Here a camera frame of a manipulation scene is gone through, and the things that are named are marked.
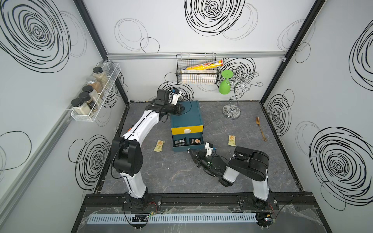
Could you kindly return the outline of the yellow drawer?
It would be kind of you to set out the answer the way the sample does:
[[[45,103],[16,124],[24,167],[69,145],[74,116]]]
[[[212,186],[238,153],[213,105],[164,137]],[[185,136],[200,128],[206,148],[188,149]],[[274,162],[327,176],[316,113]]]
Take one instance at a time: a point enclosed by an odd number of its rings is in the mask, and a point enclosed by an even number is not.
[[[171,127],[172,135],[184,135],[193,133],[202,133],[204,130],[204,125],[196,126],[182,126],[182,127]]]

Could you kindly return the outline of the teal drawer cabinet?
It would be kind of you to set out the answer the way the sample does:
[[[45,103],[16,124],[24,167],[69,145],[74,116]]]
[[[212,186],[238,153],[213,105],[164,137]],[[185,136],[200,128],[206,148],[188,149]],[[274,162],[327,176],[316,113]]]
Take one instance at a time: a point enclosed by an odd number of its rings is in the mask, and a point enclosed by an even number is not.
[[[181,115],[171,116],[171,127],[204,125],[198,101],[181,102],[185,110]]]

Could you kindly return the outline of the green cookie packet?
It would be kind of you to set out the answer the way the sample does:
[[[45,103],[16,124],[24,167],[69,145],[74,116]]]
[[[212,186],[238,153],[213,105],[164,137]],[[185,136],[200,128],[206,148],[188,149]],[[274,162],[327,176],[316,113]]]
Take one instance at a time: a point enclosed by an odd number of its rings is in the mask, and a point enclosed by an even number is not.
[[[229,135],[228,136],[228,143],[227,143],[227,145],[235,147],[236,146],[236,137]]]
[[[154,148],[154,152],[161,152],[162,151],[162,149],[163,149],[163,145],[164,145],[164,141],[162,141],[162,140],[158,140],[157,141],[157,144],[156,144],[156,146],[155,146],[155,148]]]

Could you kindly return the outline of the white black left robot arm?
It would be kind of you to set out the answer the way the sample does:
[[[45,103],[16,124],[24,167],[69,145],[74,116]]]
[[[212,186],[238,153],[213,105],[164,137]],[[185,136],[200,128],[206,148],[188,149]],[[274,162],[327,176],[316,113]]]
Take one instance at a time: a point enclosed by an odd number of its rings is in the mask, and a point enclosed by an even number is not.
[[[171,91],[159,89],[156,98],[146,106],[136,124],[123,136],[113,139],[112,167],[119,173],[119,178],[126,181],[129,196],[138,202],[143,202],[147,193],[140,171],[143,165],[141,145],[151,129],[164,116],[182,114],[185,108],[179,103],[181,96],[177,88]]]

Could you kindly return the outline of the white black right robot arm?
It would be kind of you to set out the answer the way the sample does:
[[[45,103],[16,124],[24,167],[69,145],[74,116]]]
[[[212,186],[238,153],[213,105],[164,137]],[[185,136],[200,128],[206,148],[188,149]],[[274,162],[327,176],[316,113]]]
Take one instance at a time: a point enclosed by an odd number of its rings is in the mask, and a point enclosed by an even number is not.
[[[220,184],[231,187],[242,174],[252,180],[254,197],[267,201],[270,193],[268,184],[269,156],[259,150],[235,147],[230,159],[216,153],[216,148],[205,146],[202,150],[188,149],[197,167],[210,176],[217,177]]]

